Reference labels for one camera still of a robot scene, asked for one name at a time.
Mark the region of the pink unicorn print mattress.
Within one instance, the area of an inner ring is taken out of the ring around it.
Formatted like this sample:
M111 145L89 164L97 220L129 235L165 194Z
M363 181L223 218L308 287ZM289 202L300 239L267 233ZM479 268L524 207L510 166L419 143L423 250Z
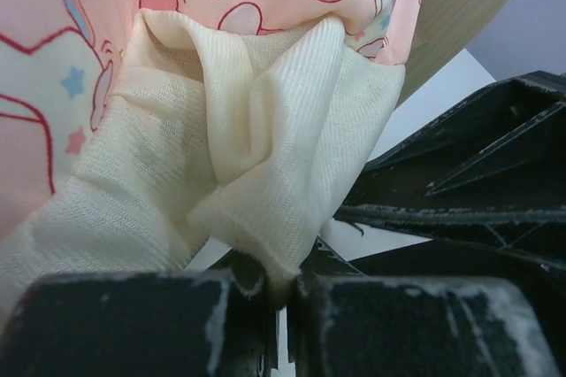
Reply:
M1 0L1 312L216 238L285 303L405 79L422 0Z

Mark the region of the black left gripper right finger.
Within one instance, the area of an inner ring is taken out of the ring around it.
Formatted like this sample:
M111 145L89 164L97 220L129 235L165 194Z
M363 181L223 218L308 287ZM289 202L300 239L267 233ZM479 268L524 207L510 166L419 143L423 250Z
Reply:
M447 242L349 262L317 241L287 331L300 376L556 376L560 274Z

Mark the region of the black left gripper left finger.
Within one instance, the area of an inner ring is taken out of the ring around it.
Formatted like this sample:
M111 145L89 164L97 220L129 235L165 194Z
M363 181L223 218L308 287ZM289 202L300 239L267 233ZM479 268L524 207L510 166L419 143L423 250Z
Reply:
M1 335L4 376L268 376L278 318L253 258L201 272L43 277Z

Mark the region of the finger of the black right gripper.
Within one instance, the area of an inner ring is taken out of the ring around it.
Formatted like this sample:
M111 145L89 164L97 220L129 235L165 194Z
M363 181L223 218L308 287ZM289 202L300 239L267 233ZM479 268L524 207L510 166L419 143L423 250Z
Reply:
M565 300L565 224L563 222L439 223L386 221L337 212L356 229L384 229L422 237L420 243L356 262L370 274L493 276L515 283L540 302Z
M340 216L562 218L565 78L533 72L475 91L369 162Z

